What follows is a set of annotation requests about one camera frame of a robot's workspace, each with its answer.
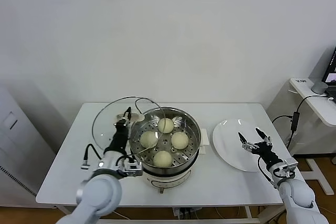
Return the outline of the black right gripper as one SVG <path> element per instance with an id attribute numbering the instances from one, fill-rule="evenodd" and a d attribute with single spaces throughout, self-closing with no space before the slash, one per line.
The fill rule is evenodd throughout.
<path id="1" fill-rule="evenodd" d="M 271 137 L 266 135 L 262 130 L 256 128 L 256 132 L 264 142 L 251 143 L 248 142 L 244 136 L 238 132 L 239 140 L 242 143 L 242 148 L 252 154 L 259 155 L 266 164 L 266 169 L 270 169 L 272 166 L 282 163 L 283 160 L 272 151 Z"/>

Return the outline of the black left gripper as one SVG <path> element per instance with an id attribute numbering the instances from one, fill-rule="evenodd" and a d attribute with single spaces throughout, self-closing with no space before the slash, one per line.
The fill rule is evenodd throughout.
<path id="1" fill-rule="evenodd" d="M 108 151 L 115 151 L 115 152 L 119 152 L 121 154 L 126 154 L 126 145 L 127 142 L 129 140 L 129 128 L 128 125 L 130 124 L 130 120 L 132 117 L 132 113 L 131 113 L 131 107 L 128 107 L 126 112 L 125 112 L 125 116 L 123 116 L 122 114 L 118 114 L 115 117 L 115 122 L 114 122 L 114 126 L 116 128 L 116 132 L 112 138 L 112 141 L 110 143 L 110 145 L 105 148 L 104 152 L 108 152 Z"/>

